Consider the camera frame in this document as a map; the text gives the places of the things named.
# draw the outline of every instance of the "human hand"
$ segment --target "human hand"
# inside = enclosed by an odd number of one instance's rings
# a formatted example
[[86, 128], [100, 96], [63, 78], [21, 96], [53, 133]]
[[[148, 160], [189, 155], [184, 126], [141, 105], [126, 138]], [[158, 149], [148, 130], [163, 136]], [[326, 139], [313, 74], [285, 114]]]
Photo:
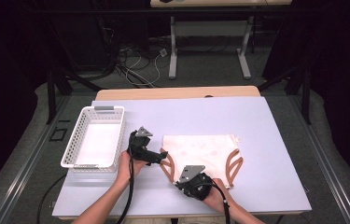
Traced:
[[[127, 151], [121, 152], [119, 156], [119, 169], [117, 173], [116, 182], [128, 185], [129, 179], [131, 178], [130, 174], [130, 161], [131, 156]], [[133, 177], [136, 177], [140, 170], [145, 166], [147, 162], [133, 160]]]
[[[226, 200], [229, 204], [234, 203], [234, 200], [226, 187], [224, 186], [224, 183], [219, 178], [213, 178], [213, 181], [217, 184], [217, 186], [223, 191]], [[203, 200], [203, 202], [211, 207], [213, 210], [224, 213], [224, 206], [223, 206], [223, 197], [221, 196], [221, 193], [216, 188], [212, 188], [207, 195], [207, 197]]]

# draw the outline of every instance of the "white plastic basket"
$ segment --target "white plastic basket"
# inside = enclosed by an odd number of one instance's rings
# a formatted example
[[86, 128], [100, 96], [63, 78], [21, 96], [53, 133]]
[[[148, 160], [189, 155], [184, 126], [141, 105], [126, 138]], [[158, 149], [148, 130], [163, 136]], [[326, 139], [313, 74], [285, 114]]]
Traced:
[[123, 106], [81, 110], [61, 166], [76, 172], [116, 172], [125, 129]]

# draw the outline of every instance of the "white table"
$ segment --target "white table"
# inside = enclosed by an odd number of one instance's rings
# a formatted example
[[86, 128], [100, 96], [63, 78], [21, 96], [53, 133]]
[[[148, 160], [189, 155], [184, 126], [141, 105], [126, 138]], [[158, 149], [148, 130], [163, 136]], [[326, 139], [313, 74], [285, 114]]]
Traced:
[[[230, 191], [239, 204], [253, 214], [298, 214], [312, 209], [263, 97], [95, 101], [92, 105], [125, 107], [124, 149], [130, 132], [140, 126], [154, 133], [147, 147], [157, 152], [164, 134], [233, 133], [241, 138], [245, 159]], [[79, 216], [110, 187], [115, 175], [69, 171], [52, 215]], [[125, 192], [110, 216], [122, 213], [127, 197]], [[214, 214], [173, 186], [157, 164], [143, 169], [135, 179], [128, 217]]]

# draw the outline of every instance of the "black curtain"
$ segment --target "black curtain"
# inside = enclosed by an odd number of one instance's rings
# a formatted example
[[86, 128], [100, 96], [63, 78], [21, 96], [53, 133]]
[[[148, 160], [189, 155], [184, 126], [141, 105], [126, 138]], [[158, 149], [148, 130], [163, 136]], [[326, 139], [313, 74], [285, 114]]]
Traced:
[[46, 82], [39, 52], [12, 1], [0, 1], [0, 170], [35, 112]]
[[[294, 1], [293, 7], [320, 7], [319, 1]], [[301, 64], [313, 43], [316, 29], [329, 20], [309, 65], [312, 89], [325, 101], [332, 139], [350, 166], [350, 1], [333, 1], [328, 14], [319, 17], [288, 17], [283, 23], [263, 76], [272, 79]]]

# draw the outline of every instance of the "white cloth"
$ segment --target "white cloth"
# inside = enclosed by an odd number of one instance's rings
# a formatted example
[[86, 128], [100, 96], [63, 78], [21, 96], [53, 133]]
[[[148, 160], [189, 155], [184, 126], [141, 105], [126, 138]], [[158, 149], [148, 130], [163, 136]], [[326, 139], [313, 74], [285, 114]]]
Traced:
[[186, 165], [204, 165], [204, 173], [220, 178], [227, 188], [232, 187], [232, 180], [243, 162], [238, 141], [233, 134], [165, 135], [161, 150], [168, 151], [169, 156], [163, 160], [161, 168], [176, 182]]

